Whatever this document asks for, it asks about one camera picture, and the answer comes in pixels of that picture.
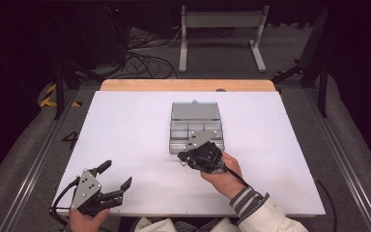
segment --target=sleeve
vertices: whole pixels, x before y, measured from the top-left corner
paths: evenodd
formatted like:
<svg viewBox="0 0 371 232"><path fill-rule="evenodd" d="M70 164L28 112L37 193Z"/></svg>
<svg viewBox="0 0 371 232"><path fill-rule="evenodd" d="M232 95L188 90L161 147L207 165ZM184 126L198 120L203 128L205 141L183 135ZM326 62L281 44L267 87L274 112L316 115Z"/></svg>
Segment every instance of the sleeve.
<svg viewBox="0 0 371 232"><path fill-rule="evenodd" d="M275 231L275 232L306 232L306 228L295 220L285 217L268 194L265 196L244 188L231 201L230 206L240 217L238 225L242 232Z"/></svg>

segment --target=jacket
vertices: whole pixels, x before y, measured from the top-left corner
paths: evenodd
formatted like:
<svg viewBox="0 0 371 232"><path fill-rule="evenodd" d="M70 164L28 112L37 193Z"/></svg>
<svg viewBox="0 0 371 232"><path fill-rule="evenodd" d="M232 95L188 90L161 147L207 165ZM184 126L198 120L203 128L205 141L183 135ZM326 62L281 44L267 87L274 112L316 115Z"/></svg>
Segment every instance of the jacket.
<svg viewBox="0 0 371 232"><path fill-rule="evenodd" d="M265 196L250 188L244 188L231 201L230 206L239 216L238 226L228 217L221 220L212 232L306 232L306 228L295 220L285 217L268 194ZM135 225L135 232L177 232L171 219L151 223L141 218Z"/></svg>

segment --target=table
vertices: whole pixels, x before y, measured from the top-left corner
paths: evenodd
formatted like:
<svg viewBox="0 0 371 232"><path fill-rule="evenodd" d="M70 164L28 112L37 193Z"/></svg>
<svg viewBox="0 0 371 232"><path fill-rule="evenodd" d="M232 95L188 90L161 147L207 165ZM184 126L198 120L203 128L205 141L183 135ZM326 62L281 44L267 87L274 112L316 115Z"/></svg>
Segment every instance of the table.
<svg viewBox="0 0 371 232"><path fill-rule="evenodd" d="M226 92L212 92L217 89ZM112 160L98 176L102 192L133 178L123 205L111 209L114 215L234 217L228 199L169 155L171 104L192 100L218 103L225 150L239 160L243 177L256 190L269 192L289 216L325 214L282 100L268 80L104 81L59 190L83 168ZM59 206L70 204L71 192Z"/></svg>

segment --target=person's left hand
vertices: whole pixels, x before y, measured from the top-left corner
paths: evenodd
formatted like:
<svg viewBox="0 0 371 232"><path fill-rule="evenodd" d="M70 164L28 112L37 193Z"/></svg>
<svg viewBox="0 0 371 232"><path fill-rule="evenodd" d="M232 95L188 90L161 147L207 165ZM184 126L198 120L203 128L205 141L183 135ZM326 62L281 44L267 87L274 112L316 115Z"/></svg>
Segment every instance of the person's left hand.
<svg viewBox="0 0 371 232"><path fill-rule="evenodd" d="M110 210L105 209L95 217L82 215L78 210L69 210L71 230L73 232L98 232L101 224L107 219Z"/></svg>

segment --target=metal stand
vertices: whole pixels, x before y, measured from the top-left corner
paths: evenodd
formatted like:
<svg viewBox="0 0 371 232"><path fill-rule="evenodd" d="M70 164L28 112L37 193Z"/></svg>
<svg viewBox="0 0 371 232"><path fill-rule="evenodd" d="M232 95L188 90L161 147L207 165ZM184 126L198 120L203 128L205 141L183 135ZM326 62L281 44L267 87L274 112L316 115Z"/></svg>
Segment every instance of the metal stand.
<svg viewBox="0 0 371 232"><path fill-rule="evenodd" d="M179 72L186 72L187 58L187 28L201 27L258 27L254 40L249 41L252 54L258 71L264 73L267 69L264 65L258 45L264 30L269 6L262 11L256 12L187 12L186 6L182 7L182 45L180 51Z"/></svg>

